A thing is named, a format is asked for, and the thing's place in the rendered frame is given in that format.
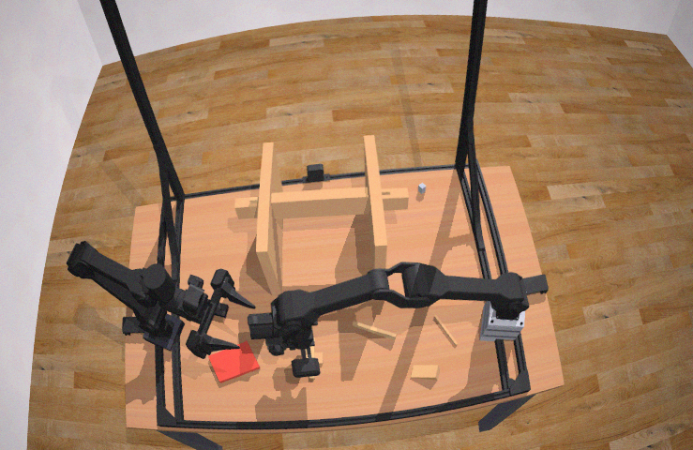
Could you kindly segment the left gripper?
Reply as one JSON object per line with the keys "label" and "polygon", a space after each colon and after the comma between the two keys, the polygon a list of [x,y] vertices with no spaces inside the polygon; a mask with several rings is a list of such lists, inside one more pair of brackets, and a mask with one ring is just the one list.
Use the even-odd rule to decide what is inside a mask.
{"label": "left gripper", "polygon": [[[301,350],[302,359],[294,359],[292,362],[293,375],[296,378],[319,376],[321,374],[319,360],[311,356],[310,347],[315,346],[314,337],[311,336],[312,327],[310,328],[310,333],[307,337],[296,340],[288,336],[287,342],[292,342],[297,350]],[[308,358],[306,356],[306,350],[308,353]],[[312,357],[312,358],[311,358]]]}

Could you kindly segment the tan wooden board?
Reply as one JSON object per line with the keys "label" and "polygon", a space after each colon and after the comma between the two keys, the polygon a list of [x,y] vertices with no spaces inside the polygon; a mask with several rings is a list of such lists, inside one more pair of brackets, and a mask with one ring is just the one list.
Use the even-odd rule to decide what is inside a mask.
{"label": "tan wooden board", "polygon": [[264,143],[257,221],[256,253],[272,296],[282,293],[283,219],[275,219],[271,194],[283,192],[273,142]]}
{"label": "tan wooden board", "polygon": [[364,142],[365,188],[370,188],[368,220],[372,269],[386,268],[384,208],[374,135],[364,136]]}

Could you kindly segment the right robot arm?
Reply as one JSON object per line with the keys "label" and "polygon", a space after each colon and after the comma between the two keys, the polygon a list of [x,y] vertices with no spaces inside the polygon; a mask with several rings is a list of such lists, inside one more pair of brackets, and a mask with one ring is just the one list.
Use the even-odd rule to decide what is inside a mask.
{"label": "right robot arm", "polygon": [[[80,244],[75,244],[68,257],[67,265],[72,275],[94,280],[100,287],[131,308],[140,322],[140,328],[155,338],[168,341],[174,322],[165,319],[165,316],[167,311],[177,315],[176,300],[179,293],[184,290],[175,287],[173,279],[160,263],[131,270],[100,254],[86,241],[82,241]],[[199,315],[196,313],[202,299],[208,298],[208,295],[203,293],[202,278],[190,275],[188,285],[188,290],[185,292],[187,296],[179,309],[190,318],[199,321]]]}

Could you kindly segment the red flat block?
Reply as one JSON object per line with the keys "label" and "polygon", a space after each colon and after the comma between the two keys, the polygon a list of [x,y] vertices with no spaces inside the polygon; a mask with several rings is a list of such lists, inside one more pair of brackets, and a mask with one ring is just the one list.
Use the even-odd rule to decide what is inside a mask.
{"label": "red flat block", "polygon": [[260,368],[248,342],[238,346],[238,350],[223,350],[208,356],[221,383]]}

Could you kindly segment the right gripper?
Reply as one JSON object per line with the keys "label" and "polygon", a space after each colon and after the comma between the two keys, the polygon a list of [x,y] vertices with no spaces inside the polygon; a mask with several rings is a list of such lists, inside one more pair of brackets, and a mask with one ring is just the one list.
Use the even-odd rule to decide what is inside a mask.
{"label": "right gripper", "polygon": [[[194,355],[202,359],[205,359],[206,355],[210,355],[211,352],[240,349],[238,345],[233,344],[232,342],[228,342],[207,335],[207,331],[213,320],[221,297],[228,298],[230,302],[236,303],[246,308],[256,308],[253,304],[250,303],[250,301],[248,301],[235,290],[234,281],[227,270],[221,268],[216,270],[210,282],[210,285],[213,288],[214,292],[211,296],[211,299],[207,299],[207,297],[202,299],[202,302],[196,313],[199,315],[199,321],[190,318],[185,312],[179,309],[180,304],[183,304],[186,290],[179,293],[175,305],[176,313],[178,316],[185,318],[189,322],[193,321],[200,325],[198,332],[195,330],[190,331],[186,345],[187,348]],[[205,319],[207,319],[207,321]]]}

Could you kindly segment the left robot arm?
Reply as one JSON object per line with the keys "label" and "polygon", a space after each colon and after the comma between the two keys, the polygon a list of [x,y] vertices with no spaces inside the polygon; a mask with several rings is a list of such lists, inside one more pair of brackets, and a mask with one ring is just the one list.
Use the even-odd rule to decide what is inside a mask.
{"label": "left robot arm", "polygon": [[[402,273],[405,296],[389,289],[388,277],[394,273]],[[295,350],[286,336],[296,340],[306,338],[310,327],[318,325],[321,315],[372,299],[385,300],[398,308],[429,307],[440,299],[490,301],[496,319],[516,321],[529,308],[523,278],[517,273],[503,273],[496,279],[455,277],[446,276],[432,265],[399,262],[388,269],[372,269],[362,277],[315,292],[281,293],[271,302],[270,313],[248,315],[250,338],[265,338],[272,355],[284,355],[286,348]]]}

